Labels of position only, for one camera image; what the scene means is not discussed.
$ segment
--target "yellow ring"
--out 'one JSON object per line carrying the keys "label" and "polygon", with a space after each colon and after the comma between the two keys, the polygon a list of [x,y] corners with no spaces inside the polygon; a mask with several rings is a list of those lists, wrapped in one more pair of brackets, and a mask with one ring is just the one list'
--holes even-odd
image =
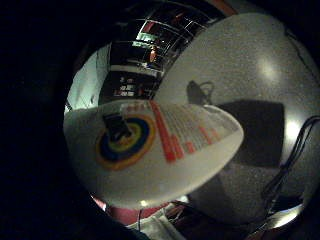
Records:
{"label": "yellow ring", "polygon": [[100,141],[106,131],[101,132],[101,134],[97,138],[96,146],[95,146],[96,160],[98,163],[100,163],[107,170],[114,170],[114,171],[122,170],[122,169],[125,169],[125,168],[135,164],[150,149],[150,147],[154,141],[156,128],[155,128],[155,124],[154,124],[152,118],[150,118],[146,115],[138,115],[138,114],[127,115],[126,119],[128,119],[128,118],[139,118],[139,119],[146,121],[148,123],[149,129],[150,129],[149,136],[147,137],[147,140],[146,140],[145,144],[143,145],[143,147],[136,154],[134,154],[133,156],[131,156],[127,159],[123,159],[119,162],[111,162],[108,159],[101,156],[101,154],[100,154]]}

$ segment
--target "circular logo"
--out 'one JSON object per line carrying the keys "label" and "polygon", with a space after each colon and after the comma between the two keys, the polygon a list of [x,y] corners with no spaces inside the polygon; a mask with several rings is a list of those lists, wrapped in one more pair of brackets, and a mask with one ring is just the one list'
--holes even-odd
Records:
{"label": "circular logo", "polygon": [[131,131],[129,137],[112,142],[106,130],[96,143],[97,161],[108,170],[121,170],[136,163],[153,143],[155,126],[150,117],[129,115],[125,121]]}

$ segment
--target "white plastic object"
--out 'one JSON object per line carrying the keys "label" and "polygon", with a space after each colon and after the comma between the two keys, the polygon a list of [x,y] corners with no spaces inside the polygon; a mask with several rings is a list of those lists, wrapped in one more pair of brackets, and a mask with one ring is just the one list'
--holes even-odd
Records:
{"label": "white plastic object", "polygon": [[[103,116],[133,133],[111,142]],[[71,165],[95,197],[141,209],[187,194],[217,174],[243,140],[238,121],[214,106],[120,100],[71,111],[64,132]]]}

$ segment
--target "dark background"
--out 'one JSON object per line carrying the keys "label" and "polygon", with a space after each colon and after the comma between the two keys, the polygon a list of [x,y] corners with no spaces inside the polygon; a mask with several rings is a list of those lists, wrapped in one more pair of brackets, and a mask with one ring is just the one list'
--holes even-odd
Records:
{"label": "dark background", "polygon": [[[72,174],[62,134],[75,60],[88,41],[97,47],[112,39],[118,29],[111,23],[125,19],[120,10],[132,2],[0,2],[0,239],[133,237],[99,210]],[[320,1],[252,2],[285,22],[320,65]],[[93,50],[85,48],[82,59]],[[319,238],[319,199],[280,239]]]}

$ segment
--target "blue circle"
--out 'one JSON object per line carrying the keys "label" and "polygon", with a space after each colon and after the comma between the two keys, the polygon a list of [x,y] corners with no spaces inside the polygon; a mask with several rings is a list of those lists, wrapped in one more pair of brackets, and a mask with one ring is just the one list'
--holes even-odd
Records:
{"label": "blue circle", "polygon": [[111,162],[118,162],[121,160],[125,160],[130,158],[132,155],[136,154],[140,151],[141,148],[143,148],[145,142],[148,139],[149,133],[150,133],[150,127],[148,123],[140,118],[128,118],[126,119],[127,123],[135,123],[139,126],[141,130],[141,135],[138,141],[129,149],[123,152],[115,152],[113,151],[110,146],[110,138],[108,136],[108,133],[105,133],[100,141],[100,153],[102,157],[105,160],[111,161]]}

